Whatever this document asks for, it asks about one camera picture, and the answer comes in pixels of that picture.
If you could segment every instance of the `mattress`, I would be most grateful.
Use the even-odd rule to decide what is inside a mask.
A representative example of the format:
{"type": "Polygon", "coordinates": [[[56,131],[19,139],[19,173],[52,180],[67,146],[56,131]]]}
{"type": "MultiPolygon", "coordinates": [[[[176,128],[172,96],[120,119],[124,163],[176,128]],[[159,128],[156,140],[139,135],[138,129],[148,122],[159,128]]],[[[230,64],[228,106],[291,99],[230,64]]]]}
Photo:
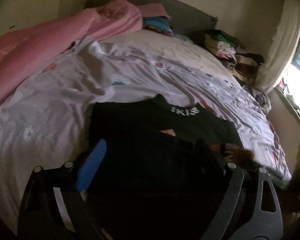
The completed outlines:
{"type": "MultiPolygon", "coordinates": [[[[60,167],[87,149],[95,102],[137,102],[157,94],[178,106],[204,102],[234,122],[257,162],[290,177],[284,152],[254,98],[204,49],[154,34],[77,41],[0,106],[0,216],[14,233],[33,168],[60,167]]],[[[69,222],[64,210],[61,215],[69,222]]]]}

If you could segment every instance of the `headboard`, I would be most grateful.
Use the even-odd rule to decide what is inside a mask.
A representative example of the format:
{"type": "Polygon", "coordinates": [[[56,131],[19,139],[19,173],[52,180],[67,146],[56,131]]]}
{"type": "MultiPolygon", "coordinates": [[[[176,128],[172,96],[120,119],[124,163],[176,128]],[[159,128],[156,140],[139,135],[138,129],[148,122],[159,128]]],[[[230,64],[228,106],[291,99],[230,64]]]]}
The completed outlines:
{"type": "MultiPolygon", "coordinates": [[[[85,8],[99,7],[111,0],[87,0],[85,8]]],[[[151,2],[161,3],[167,13],[172,17],[170,26],[177,34],[186,35],[198,45],[204,41],[204,31],[214,29],[218,18],[212,17],[190,5],[177,0],[127,0],[134,5],[151,2]]]]}

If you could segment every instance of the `white curtain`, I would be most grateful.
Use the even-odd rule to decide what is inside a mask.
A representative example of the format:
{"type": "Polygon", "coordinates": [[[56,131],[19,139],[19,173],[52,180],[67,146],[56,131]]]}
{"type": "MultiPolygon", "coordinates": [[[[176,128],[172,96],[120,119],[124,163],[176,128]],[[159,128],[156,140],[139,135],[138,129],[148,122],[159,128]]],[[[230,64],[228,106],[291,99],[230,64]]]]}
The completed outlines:
{"type": "Polygon", "coordinates": [[[255,87],[268,94],[290,65],[300,37],[300,0],[284,0],[280,23],[255,87]]]}

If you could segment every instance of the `t-shirt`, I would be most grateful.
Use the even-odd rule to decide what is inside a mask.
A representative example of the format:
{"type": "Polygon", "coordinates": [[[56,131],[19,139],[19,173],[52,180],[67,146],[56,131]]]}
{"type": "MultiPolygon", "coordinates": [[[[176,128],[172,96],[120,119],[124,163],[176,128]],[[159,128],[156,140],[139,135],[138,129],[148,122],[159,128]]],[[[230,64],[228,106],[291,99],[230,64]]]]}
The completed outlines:
{"type": "Polygon", "coordinates": [[[100,123],[124,122],[163,131],[195,143],[202,138],[206,144],[236,144],[242,146],[234,123],[221,119],[200,104],[189,107],[167,103],[158,94],[155,98],[133,103],[95,103],[90,124],[90,144],[97,138],[100,123]]]}

